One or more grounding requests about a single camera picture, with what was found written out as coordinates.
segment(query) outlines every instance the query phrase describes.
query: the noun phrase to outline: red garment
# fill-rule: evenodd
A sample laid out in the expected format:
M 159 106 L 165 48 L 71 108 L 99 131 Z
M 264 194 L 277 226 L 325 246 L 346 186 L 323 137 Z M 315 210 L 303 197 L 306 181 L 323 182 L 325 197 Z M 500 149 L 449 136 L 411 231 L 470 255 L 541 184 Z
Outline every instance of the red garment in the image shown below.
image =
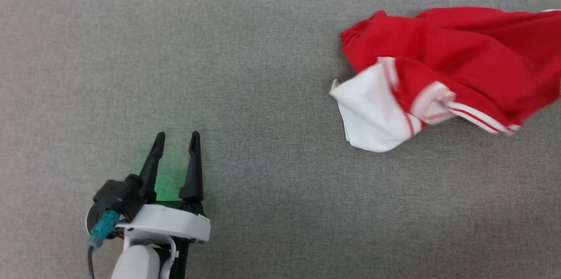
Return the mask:
M 457 115 L 511 133 L 559 98 L 561 11 L 450 7 L 414 18 L 379 11 L 341 40 L 357 73 L 384 57 L 397 103 L 423 127 Z

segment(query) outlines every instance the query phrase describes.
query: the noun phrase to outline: gray fabric surface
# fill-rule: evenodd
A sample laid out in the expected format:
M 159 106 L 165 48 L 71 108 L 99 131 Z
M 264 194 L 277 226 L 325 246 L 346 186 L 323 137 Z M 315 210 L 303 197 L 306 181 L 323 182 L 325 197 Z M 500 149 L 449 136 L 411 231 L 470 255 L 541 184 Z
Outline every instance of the gray fabric surface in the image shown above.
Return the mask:
M 559 104 L 514 137 L 455 120 L 383 154 L 344 139 L 339 32 L 454 5 L 561 0 L 0 0 L 0 277 L 85 279 L 95 191 L 158 131 L 172 190 L 195 129 L 212 234 L 191 279 L 561 277 Z

